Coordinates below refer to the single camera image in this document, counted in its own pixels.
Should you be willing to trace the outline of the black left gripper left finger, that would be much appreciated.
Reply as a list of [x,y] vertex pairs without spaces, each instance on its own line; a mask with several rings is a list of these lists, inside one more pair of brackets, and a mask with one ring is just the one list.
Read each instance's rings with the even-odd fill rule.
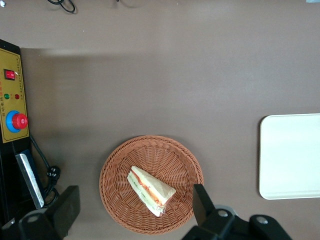
[[62,240],[81,211],[80,189],[70,185],[49,207],[32,210],[1,227],[2,240]]

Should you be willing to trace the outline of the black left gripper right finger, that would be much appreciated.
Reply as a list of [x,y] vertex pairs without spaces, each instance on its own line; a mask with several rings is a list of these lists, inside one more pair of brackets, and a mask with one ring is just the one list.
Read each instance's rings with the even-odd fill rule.
[[273,217],[252,215],[249,221],[235,211],[215,205],[202,184],[194,184],[192,209],[197,222],[185,240],[290,240],[291,237]]

